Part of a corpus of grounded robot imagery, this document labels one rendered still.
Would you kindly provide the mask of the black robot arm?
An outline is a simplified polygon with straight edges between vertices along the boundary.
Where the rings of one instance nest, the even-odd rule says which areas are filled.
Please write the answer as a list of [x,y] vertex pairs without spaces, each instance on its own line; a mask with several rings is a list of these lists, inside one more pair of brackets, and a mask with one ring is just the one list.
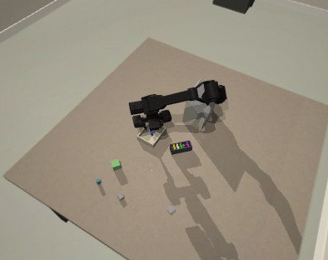
[[[205,92],[200,98],[198,97],[197,89],[202,84],[204,84]],[[196,87],[188,88],[183,92],[177,92],[166,96],[152,94],[141,97],[141,99],[141,101],[129,103],[131,115],[139,113],[144,113],[147,115],[155,114],[158,113],[159,110],[164,109],[167,105],[189,100],[197,100],[201,103],[206,103],[207,106],[212,102],[220,104],[227,100],[225,86],[218,85],[218,82],[215,80],[201,82]],[[149,128],[151,131],[158,130],[163,126],[163,120],[161,120],[158,115],[154,117],[147,116],[147,122],[149,123]]]

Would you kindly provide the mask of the green cube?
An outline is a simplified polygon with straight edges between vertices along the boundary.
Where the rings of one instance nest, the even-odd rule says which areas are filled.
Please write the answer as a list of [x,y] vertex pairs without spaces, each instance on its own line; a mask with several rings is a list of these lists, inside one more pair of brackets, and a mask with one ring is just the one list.
[[118,170],[118,169],[121,169],[121,166],[120,166],[120,163],[119,163],[119,160],[113,160],[111,161],[112,162],[112,167],[113,167],[113,171],[115,170]]

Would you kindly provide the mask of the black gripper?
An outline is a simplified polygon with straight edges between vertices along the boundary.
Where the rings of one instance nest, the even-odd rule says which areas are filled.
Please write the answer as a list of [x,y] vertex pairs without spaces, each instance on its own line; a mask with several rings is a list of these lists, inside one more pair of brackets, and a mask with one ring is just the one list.
[[[158,115],[161,120],[163,120],[163,123],[167,123],[171,121],[171,114],[169,110],[164,110],[162,112],[147,115],[148,117],[154,117]],[[147,130],[146,124],[147,123],[147,117],[141,117],[141,115],[136,115],[132,117],[134,127],[135,128],[145,128]]]

